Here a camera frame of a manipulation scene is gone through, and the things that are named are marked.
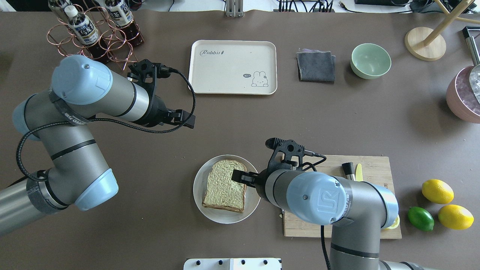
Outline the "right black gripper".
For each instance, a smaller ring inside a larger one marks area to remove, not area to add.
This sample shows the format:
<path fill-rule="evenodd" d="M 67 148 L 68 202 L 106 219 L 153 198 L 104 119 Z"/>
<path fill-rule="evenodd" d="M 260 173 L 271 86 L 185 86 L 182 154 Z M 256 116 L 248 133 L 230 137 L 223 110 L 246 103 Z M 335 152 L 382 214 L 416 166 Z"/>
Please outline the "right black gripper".
<path fill-rule="evenodd" d="M 244 185 L 255 185 L 256 188 L 264 188 L 266 180 L 274 171 L 280 169 L 300 171 L 305 156 L 305 146 L 299 145 L 294 140 L 271 137 L 265 142 L 268 149 L 273 153 L 268 161 L 267 168 L 259 174 L 253 171 L 233 170 L 231 179 Z"/>

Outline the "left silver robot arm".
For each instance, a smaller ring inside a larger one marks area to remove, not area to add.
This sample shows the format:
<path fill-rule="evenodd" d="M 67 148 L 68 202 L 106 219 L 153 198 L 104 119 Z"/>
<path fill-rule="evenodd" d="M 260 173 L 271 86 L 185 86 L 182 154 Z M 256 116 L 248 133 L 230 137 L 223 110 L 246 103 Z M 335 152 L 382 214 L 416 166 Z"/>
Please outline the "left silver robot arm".
<path fill-rule="evenodd" d="M 193 112 L 169 109 L 156 79 L 181 72 L 142 60 L 123 77 L 82 55 L 64 58 L 49 89 L 31 95 L 12 115 L 22 133 L 16 162 L 23 177 L 1 191 L 1 235 L 70 205 L 86 211 L 118 193 L 88 124 L 111 122 L 146 133 L 194 128 Z"/>

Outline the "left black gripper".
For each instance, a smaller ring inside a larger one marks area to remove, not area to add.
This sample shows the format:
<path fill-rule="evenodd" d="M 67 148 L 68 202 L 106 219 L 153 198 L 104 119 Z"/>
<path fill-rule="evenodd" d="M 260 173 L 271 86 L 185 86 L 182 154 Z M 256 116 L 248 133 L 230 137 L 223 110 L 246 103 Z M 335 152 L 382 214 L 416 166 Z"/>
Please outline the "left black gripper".
<path fill-rule="evenodd" d="M 129 65 L 129 78 L 137 80 L 136 85 L 142 87 L 148 95 L 147 108 L 144 115 L 133 123 L 152 128 L 156 125 L 181 125 L 193 129 L 195 115 L 183 109 L 172 110 L 165 106 L 163 100 L 155 95 L 156 79 L 168 78 L 173 69 L 162 63 L 153 63 L 147 59 Z"/>

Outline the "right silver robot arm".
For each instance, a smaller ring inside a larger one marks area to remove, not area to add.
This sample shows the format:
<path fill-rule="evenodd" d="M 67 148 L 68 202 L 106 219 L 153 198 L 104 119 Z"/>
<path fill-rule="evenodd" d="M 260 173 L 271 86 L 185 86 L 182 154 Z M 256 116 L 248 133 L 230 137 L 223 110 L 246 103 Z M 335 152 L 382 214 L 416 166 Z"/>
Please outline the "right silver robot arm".
<path fill-rule="evenodd" d="M 304 156 L 320 155 L 293 140 L 272 137 L 268 166 L 260 173 L 234 170 L 232 180 L 255 188 L 264 200 L 318 225 L 333 226 L 332 270 L 423 270 L 413 262 L 380 260 L 381 230 L 398 215 L 398 201 L 388 189 L 319 171 Z"/>

